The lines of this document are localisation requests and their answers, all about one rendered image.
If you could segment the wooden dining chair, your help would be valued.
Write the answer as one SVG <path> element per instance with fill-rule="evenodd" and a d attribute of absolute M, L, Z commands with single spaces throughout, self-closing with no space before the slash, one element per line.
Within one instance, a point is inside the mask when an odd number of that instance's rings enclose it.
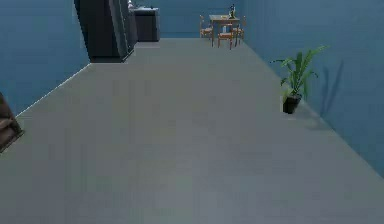
<path fill-rule="evenodd" d="M 237 37 L 240 41 L 244 39 L 245 30 L 244 27 L 246 26 L 246 17 L 243 16 L 237 26 L 234 28 L 235 33 L 237 34 Z"/>
<path fill-rule="evenodd" d="M 203 15 L 200 15 L 199 18 L 200 18 L 200 22 L 199 22 L 199 29 L 200 29 L 199 35 L 200 35 L 200 37 L 201 38 L 207 37 L 208 39 L 210 39 L 212 37 L 212 33 L 213 33 L 213 26 L 211 25 L 210 22 L 208 22 L 208 23 L 205 22 Z"/>
<path fill-rule="evenodd" d="M 235 36 L 235 34 L 233 31 L 233 24 L 232 23 L 221 24 L 219 33 L 217 35 L 217 46 L 218 47 L 221 46 L 222 40 L 228 40 L 229 41 L 229 49 L 232 49 L 234 36 Z"/>

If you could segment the wooden dining table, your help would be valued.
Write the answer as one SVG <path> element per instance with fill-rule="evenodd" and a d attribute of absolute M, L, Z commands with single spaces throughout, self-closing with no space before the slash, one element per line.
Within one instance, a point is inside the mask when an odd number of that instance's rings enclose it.
<path fill-rule="evenodd" d="M 229 19 L 229 15 L 210 15 L 209 20 L 211 25 L 213 26 L 211 45 L 214 45 L 214 41 L 215 41 L 215 38 L 217 38 L 221 24 L 232 23 L 234 28 L 237 26 L 237 24 L 240 21 L 240 19 L 237 17 L 235 17 L 235 19 Z"/>

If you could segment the dark kitchen counter cabinet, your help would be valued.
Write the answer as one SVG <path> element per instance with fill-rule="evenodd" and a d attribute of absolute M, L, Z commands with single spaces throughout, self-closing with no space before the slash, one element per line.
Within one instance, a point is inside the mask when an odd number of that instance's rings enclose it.
<path fill-rule="evenodd" d="M 159 9 L 138 8 L 134 10 L 139 42 L 158 42 L 160 40 Z"/>

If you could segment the green house plant black pot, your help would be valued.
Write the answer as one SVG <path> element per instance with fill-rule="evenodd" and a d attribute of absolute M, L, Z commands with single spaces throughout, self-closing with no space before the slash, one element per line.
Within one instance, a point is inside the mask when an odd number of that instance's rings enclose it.
<path fill-rule="evenodd" d="M 318 74 L 309 67 L 315 55 L 327 49 L 326 45 L 315 49 L 309 49 L 306 53 L 299 51 L 296 57 L 285 59 L 275 59 L 272 63 L 279 63 L 281 67 L 286 67 L 288 75 L 281 79 L 280 86 L 288 85 L 283 93 L 282 110 L 286 114 L 293 114 L 302 99 L 308 97 L 308 80 L 311 75 L 318 77 Z"/>

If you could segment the black fridge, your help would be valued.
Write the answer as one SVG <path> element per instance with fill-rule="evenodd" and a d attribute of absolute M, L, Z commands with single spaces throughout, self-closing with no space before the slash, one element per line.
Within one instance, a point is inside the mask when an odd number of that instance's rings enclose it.
<path fill-rule="evenodd" d="M 73 0 L 91 63 L 122 63 L 134 51 L 129 0 Z"/>

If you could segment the brown wooden furniture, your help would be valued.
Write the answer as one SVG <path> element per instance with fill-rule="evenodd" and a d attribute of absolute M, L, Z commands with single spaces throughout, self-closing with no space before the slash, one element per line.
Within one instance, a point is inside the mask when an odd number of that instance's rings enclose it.
<path fill-rule="evenodd" d="M 24 130 L 0 92 L 0 154 L 23 134 Z"/>

